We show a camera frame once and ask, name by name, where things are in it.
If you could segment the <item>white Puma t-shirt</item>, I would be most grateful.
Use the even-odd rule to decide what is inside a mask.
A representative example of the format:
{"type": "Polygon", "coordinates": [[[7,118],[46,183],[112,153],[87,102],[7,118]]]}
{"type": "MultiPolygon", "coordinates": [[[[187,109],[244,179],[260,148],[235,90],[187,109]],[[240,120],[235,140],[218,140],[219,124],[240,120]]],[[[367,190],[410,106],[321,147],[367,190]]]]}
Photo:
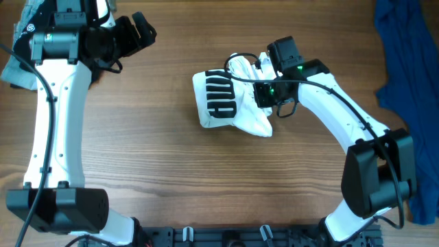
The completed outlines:
{"type": "Polygon", "coordinates": [[[257,106],[252,83],[229,79],[222,69],[199,72],[192,81],[202,127],[234,126],[255,136],[272,136],[272,108],[257,106]]]}

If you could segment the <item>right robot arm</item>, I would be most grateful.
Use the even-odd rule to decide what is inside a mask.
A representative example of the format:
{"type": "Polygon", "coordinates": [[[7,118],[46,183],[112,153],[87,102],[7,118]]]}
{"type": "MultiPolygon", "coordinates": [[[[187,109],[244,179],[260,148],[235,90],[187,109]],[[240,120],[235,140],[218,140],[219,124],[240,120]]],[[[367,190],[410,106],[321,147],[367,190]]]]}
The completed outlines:
{"type": "Polygon", "coordinates": [[[414,144],[404,129],[371,117],[336,82],[320,60],[306,61],[291,36],[267,46],[275,78],[254,84],[260,107],[290,102],[310,110],[346,154],[337,208],[305,235],[316,246],[372,246],[377,220],[403,227],[403,203],[416,194],[414,144]]]}

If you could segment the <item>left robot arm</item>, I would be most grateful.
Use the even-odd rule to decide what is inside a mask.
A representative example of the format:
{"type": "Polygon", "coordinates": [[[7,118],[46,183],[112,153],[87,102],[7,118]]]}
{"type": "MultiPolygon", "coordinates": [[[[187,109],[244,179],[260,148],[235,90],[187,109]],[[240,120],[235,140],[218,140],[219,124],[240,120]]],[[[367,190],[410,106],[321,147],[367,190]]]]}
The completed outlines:
{"type": "Polygon", "coordinates": [[[114,18],[107,1],[46,1],[45,20],[29,32],[30,57],[20,63],[36,76],[32,156],[23,186],[6,206],[28,228],[72,235],[104,246],[151,246],[133,217],[109,207],[103,189],[88,188],[82,166],[84,105],[97,71],[120,73],[120,60],[153,45],[156,30],[141,12],[114,18]]]}

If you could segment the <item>black garment with logo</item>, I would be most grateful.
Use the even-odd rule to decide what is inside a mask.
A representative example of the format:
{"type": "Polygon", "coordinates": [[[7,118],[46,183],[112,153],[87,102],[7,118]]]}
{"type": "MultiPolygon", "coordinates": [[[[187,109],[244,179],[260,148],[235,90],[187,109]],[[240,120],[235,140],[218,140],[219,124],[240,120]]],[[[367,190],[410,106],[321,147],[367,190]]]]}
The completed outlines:
{"type": "MultiPolygon", "coordinates": [[[[34,67],[34,62],[31,61],[31,49],[29,41],[34,32],[41,31],[48,26],[50,18],[54,12],[57,11],[56,0],[43,0],[44,2],[37,9],[37,13],[31,18],[30,25],[27,26],[27,31],[22,33],[22,36],[13,44],[12,50],[22,59],[26,60],[34,67]]],[[[20,68],[31,72],[26,66],[20,63],[20,68]]]]}

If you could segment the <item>light blue folded garment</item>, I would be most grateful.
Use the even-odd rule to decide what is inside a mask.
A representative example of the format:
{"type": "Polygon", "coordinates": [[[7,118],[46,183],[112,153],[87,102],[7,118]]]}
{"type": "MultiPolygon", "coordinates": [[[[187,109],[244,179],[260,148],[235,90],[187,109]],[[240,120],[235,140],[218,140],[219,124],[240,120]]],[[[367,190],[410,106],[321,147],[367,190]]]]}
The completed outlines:
{"type": "MultiPolygon", "coordinates": [[[[27,31],[31,18],[37,13],[37,9],[43,3],[43,0],[27,0],[23,7],[20,20],[14,24],[13,44],[27,31]]],[[[13,56],[10,56],[8,63],[1,74],[1,79],[8,82],[11,86],[17,86],[31,91],[36,90],[36,76],[32,72],[20,68],[20,62],[13,56]]]]}

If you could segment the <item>navy blue garment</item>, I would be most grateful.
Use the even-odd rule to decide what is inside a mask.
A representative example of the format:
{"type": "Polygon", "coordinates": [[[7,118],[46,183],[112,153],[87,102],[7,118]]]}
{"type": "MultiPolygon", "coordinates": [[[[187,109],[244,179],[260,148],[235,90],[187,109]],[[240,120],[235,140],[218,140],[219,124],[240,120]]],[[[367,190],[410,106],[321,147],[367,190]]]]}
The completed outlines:
{"type": "Polygon", "coordinates": [[[418,1],[378,0],[375,27],[388,72],[388,82],[376,94],[379,105],[407,124],[414,142],[412,221],[433,224],[438,218],[438,48],[418,1]]]}

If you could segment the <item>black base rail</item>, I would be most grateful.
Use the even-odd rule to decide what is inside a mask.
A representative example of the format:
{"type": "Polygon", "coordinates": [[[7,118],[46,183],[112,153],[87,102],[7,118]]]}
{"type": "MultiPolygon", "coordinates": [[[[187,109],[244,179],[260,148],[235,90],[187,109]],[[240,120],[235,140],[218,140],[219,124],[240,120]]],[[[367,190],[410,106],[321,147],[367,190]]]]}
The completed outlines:
{"type": "Polygon", "coordinates": [[[145,246],[158,247],[312,247],[326,246],[329,237],[316,225],[259,228],[144,228],[145,246]]]}

